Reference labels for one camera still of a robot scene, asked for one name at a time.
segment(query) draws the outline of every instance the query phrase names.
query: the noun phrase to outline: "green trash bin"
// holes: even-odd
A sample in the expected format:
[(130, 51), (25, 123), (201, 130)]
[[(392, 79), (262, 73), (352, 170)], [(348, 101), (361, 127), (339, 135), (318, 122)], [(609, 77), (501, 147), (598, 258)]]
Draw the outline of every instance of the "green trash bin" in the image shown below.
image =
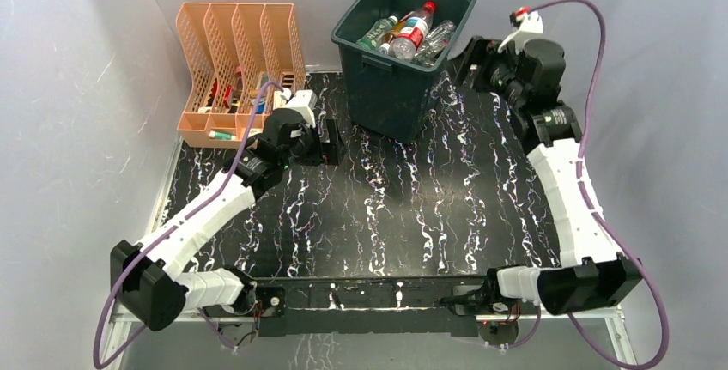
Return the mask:
[[(433, 27), (444, 20), (458, 26), (451, 44), (432, 67), (421, 67), (364, 49), (355, 42), (379, 19), (398, 18), (419, 9), (426, 1), (437, 5)], [(339, 46), (342, 71), (349, 97), (351, 120), (369, 130), (412, 143), (437, 96), (433, 87), (445, 70), (447, 53), (468, 21), (476, 0), (356, 0), (331, 32)]]

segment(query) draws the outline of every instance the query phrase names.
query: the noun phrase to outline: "plastic bottle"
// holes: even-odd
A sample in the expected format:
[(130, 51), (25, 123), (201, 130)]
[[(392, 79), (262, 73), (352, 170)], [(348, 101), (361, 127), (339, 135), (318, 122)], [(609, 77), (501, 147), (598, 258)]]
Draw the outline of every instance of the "plastic bottle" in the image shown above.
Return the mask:
[(422, 6), (422, 9), (416, 11), (404, 23), (402, 31), (391, 42), (391, 50), (395, 57), (404, 60), (411, 60), (415, 57), (417, 48), (420, 47), (425, 36), (430, 31), (434, 10), (434, 3), (427, 1)]
[(410, 11), (407, 15), (403, 16), (401, 20), (399, 20), (397, 25), (394, 26), (394, 28), (391, 31), (394, 33), (395, 38), (396, 38), (397, 34), (400, 31), (402, 31), (402, 28), (404, 27), (404, 23), (407, 22), (407, 20), (414, 14), (415, 14), (415, 11)]
[(397, 37), (397, 35), (390, 31), (388, 33), (385, 33), (382, 36), (382, 40), (379, 42), (379, 48), (377, 51), (383, 53), (383, 54), (389, 54), (389, 49), (391, 47), (391, 42)]
[(368, 50), (376, 51), (382, 35), (394, 28), (395, 25), (397, 25), (396, 16), (393, 15), (389, 18), (382, 18), (381, 20), (376, 21), (369, 29), (369, 32), (365, 33), (363, 37), (356, 41), (356, 44), (358, 46), (363, 46)]
[(432, 66), (437, 54), (450, 44), (450, 39), (452, 39), (456, 29), (458, 27), (450, 20), (441, 22), (425, 37), (425, 41), (420, 45), (412, 62), (426, 67)]

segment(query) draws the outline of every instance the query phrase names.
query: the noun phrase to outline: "small bottle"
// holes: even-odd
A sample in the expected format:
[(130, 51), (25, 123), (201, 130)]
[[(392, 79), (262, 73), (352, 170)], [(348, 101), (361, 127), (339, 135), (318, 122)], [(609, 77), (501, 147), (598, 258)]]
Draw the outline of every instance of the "small bottle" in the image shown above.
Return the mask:
[(452, 39), (456, 29), (458, 29), (458, 27), (456, 27), (452, 21), (448, 20), (441, 22), (440, 25), (430, 31), (428, 36), (425, 38), (425, 41), (417, 50), (415, 59), (413, 59), (412, 62), (427, 67), (432, 66), (434, 64), (434, 60), (437, 58), (437, 54), (450, 44), (450, 39)]
[(430, 31), (434, 10), (434, 3), (427, 1), (422, 6), (422, 9), (416, 11), (404, 23), (402, 31), (391, 42), (391, 50), (395, 57), (408, 61), (415, 57), (417, 48), (420, 47), (425, 36)]
[(210, 131), (209, 137), (214, 140), (238, 141), (238, 137), (218, 131)]
[(395, 25), (397, 25), (396, 16), (393, 15), (389, 18), (382, 18), (381, 20), (376, 21), (369, 29), (369, 32), (365, 33), (363, 37), (356, 41), (356, 44), (358, 46), (363, 46), (368, 50), (376, 51), (382, 35), (394, 28)]
[(379, 42), (379, 48), (377, 51), (383, 53), (383, 54), (389, 54), (389, 49), (391, 46), (391, 42), (397, 37), (397, 35), (394, 33), (394, 31), (390, 31), (388, 33), (385, 33), (382, 36), (382, 40)]

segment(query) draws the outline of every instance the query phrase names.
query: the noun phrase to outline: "bottle cap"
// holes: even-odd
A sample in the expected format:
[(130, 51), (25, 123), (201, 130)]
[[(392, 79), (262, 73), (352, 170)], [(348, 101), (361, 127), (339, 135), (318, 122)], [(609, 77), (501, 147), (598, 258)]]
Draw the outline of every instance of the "bottle cap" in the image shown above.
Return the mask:
[(423, 7), (427, 12), (433, 13), (437, 6), (432, 1), (427, 1)]

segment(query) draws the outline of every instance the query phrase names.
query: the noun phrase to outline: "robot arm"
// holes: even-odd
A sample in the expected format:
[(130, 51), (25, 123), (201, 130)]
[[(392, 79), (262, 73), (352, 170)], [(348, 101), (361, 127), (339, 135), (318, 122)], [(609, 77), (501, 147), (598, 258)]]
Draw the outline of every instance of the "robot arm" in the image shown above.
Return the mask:
[[(187, 309), (223, 305), (248, 313), (255, 306), (257, 284), (246, 273), (234, 267), (195, 273), (183, 270), (220, 228), (277, 185), (290, 164), (338, 164), (342, 143), (336, 121), (326, 120), (329, 141), (322, 142), (323, 131), (316, 128), (312, 112), (315, 103), (312, 91), (296, 92), (285, 106), (273, 110), (262, 133), (248, 140), (227, 184), (224, 180), (232, 163), (152, 234), (135, 245), (122, 240), (113, 248), (111, 278), (115, 283), (142, 249), (175, 228), (133, 269), (118, 295), (152, 331), (164, 329)], [(207, 205), (196, 211), (203, 203)]]
[(558, 100), (566, 63), (564, 51), (543, 32), (536, 12), (521, 9), (511, 15), (514, 33), (504, 40), (474, 37), (457, 59), (456, 85), (470, 71), (470, 85), (479, 93), (494, 93), (510, 107), (511, 126), (540, 179), (561, 246), (558, 269), (507, 266), (491, 269), (480, 288), (453, 290), (440, 304), (456, 313), (504, 312), (517, 300), (543, 305), (551, 314), (615, 306), (642, 279), (633, 260), (596, 223), (602, 213), (596, 199), (589, 210), (579, 191), (583, 182), (595, 197), (584, 167), (574, 171), (581, 129), (573, 110)]

